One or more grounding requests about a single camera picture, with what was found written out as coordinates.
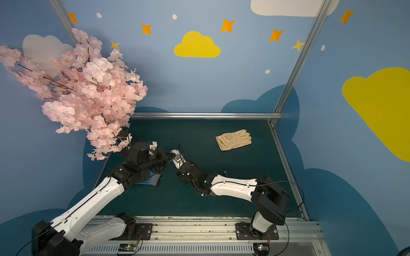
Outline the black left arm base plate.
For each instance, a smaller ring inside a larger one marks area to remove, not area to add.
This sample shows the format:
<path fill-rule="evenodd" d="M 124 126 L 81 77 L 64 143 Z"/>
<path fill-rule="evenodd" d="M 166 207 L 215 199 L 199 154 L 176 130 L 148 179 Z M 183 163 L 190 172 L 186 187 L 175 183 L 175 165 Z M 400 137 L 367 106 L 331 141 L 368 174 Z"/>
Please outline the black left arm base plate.
<path fill-rule="evenodd" d="M 153 224 L 151 223 L 136 223 L 136 224 L 127 224 L 124 233 L 112 240 L 117 241 L 134 241 L 142 239 L 150 240 L 152 234 Z"/>

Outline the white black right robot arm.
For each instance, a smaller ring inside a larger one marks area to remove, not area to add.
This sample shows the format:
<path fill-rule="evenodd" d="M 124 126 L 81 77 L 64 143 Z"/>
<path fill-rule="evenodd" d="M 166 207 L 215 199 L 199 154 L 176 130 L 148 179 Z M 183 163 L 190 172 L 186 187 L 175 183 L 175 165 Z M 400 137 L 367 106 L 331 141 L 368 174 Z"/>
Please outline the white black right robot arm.
<path fill-rule="evenodd" d="M 257 179 L 234 179 L 205 174 L 192 162 L 174 160 L 177 177 L 183 184 L 191 184 L 201 196 L 229 196 L 251 202 L 257 212 L 250 231 L 263 235 L 272 225 L 283 226 L 286 220 L 289 194 L 267 176 Z"/>

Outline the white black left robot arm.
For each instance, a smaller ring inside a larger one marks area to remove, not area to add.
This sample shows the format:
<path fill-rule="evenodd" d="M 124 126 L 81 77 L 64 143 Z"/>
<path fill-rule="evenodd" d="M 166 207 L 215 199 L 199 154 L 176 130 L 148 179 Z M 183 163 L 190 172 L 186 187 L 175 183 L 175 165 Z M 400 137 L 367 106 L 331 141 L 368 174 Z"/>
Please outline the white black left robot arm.
<path fill-rule="evenodd" d="M 156 142 L 137 142 L 121 150 L 126 160 L 87 196 L 49 223 L 40 221 L 32 229 L 33 256 L 81 256 L 89 249 L 111 239 L 132 240 L 141 237 L 134 217 L 120 213 L 106 223 L 84 227 L 107 204 L 135 184 L 155 186 L 162 171 L 179 154 L 158 148 Z"/>

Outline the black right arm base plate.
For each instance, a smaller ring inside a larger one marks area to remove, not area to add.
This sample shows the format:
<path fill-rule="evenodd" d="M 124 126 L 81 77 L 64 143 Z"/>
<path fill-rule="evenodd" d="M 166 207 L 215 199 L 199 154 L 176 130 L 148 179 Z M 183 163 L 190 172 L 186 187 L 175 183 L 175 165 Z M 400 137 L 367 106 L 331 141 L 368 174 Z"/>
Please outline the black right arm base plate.
<path fill-rule="evenodd" d="M 235 224 L 237 240 L 278 240 L 279 233 L 276 225 L 271 225 L 267 232 L 262 233 L 252 227 L 250 223 Z"/>

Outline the white round alarm clock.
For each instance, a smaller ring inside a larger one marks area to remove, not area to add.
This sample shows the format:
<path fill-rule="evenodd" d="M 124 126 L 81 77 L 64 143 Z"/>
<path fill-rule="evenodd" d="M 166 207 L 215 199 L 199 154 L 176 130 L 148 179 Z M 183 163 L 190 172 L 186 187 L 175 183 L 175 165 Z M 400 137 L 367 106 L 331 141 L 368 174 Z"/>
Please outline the white round alarm clock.
<path fill-rule="evenodd" d="M 173 162 L 175 167 L 179 170 L 183 164 L 186 163 L 186 160 L 184 159 L 183 155 L 180 153 L 178 149 L 173 149 L 171 151 L 172 154 L 174 154 Z"/>

